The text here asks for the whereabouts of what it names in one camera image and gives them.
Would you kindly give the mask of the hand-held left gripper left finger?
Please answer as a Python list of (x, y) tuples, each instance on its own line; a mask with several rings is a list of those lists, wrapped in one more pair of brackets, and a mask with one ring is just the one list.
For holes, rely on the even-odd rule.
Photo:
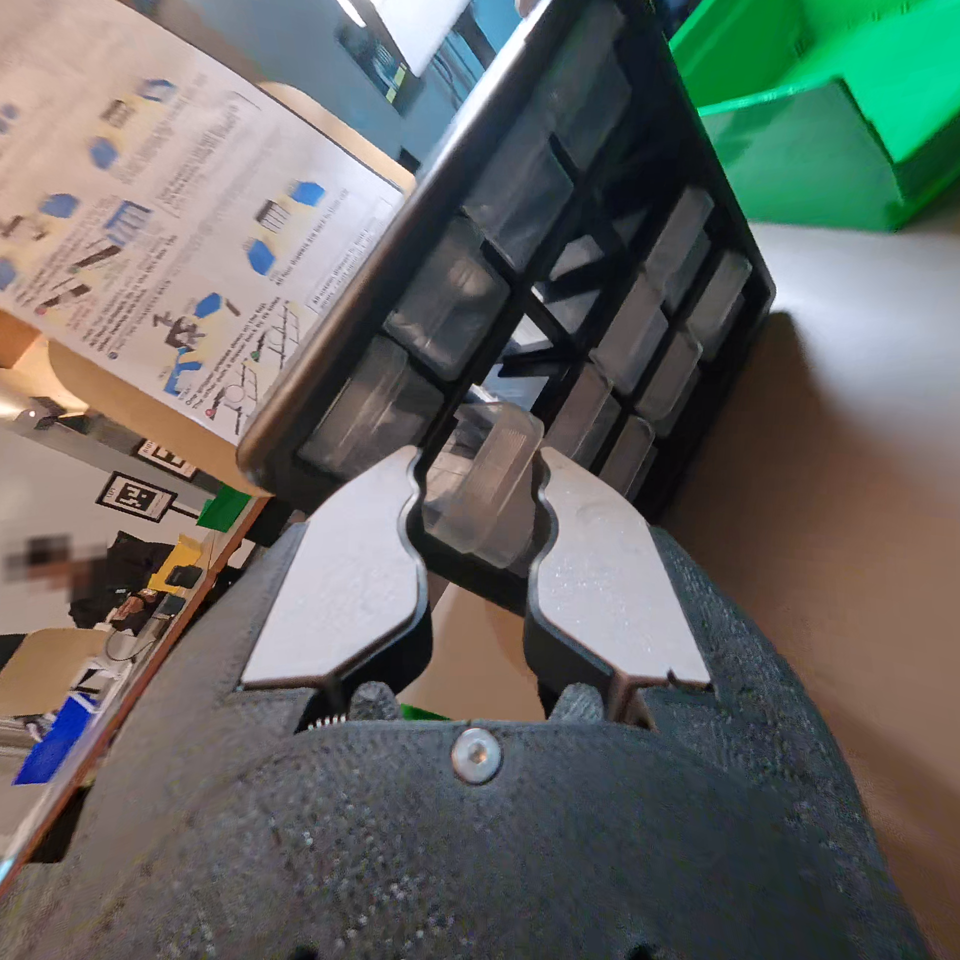
[(433, 652), (426, 563), (409, 522), (421, 451), (405, 445), (348, 481), (250, 573), (240, 690), (311, 690), (340, 711), (378, 684), (399, 694)]

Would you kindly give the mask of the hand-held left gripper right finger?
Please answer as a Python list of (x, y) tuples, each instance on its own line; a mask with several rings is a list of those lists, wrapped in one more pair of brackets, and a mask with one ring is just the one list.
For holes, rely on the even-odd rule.
[(638, 690), (713, 680), (654, 535), (619, 492), (553, 447), (536, 457), (544, 526), (527, 578), (523, 652), (543, 689), (598, 692), (606, 718), (642, 715)]

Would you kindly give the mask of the clear plastic drawer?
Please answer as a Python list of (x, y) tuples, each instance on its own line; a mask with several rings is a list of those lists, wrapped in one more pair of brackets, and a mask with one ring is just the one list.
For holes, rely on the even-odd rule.
[(531, 545), (533, 461), (543, 423), (511, 402), (462, 405), (428, 468), (425, 532), (462, 555), (507, 570)]

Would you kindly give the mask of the light desk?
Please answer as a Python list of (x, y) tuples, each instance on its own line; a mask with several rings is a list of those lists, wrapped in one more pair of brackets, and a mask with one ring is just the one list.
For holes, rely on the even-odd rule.
[(958, 958), (958, 218), (754, 231), (776, 309), (665, 525), (798, 673)]

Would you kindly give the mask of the yellow plastic bin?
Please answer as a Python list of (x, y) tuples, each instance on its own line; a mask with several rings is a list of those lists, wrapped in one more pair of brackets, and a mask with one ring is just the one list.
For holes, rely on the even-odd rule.
[(181, 589), (167, 583), (168, 576), (177, 567), (198, 567), (203, 549), (204, 545), (201, 541), (187, 534), (180, 534), (167, 558), (162, 561), (158, 570), (151, 574), (148, 589), (156, 593), (176, 594)]

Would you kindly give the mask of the black white marker sign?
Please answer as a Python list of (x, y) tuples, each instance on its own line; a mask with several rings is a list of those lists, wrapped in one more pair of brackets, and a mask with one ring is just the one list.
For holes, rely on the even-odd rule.
[(114, 470), (94, 503), (126, 517), (159, 524), (171, 512), (177, 498), (173, 490)]
[(143, 440), (134, 450), (134, 455), (169, 474), (174, 474), (187, 481), (191, 481), (198, 473), (198, 468), (192, 463), (151, 440)]

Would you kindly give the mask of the wooden document stand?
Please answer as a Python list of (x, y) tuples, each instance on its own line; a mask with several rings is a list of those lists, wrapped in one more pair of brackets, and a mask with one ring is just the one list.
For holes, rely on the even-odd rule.
[[(409, 196), (415, 175), (383, 150), (379, 150), (320, 103), (289, 84), (264, 80), (259, 89), (291, 113), (366, 162), (374, 172)], [(68, 346), (42, 336), (32, 321), (2, 312), (2, 340), (30, 330), (33, 337), (23, 347), (18, 362), (2, 369), (2, 389), (20, 394), (67, 394), (78, 403), (107, 415), (137, 435), (173, 450), (223, 484), (255, 498), (270, 498), (269, 491), (252, 483), (236, 463), (236, 441), (214, 435), (180, 410), (149, 395), (123, 378), (96, 365)]]

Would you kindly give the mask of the white instruction sheet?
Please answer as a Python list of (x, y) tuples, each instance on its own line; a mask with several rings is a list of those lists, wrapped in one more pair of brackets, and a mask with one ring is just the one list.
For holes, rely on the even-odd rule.
[(1, 302), (236, 447), (402, 186), (119, 2), (2, 2)]

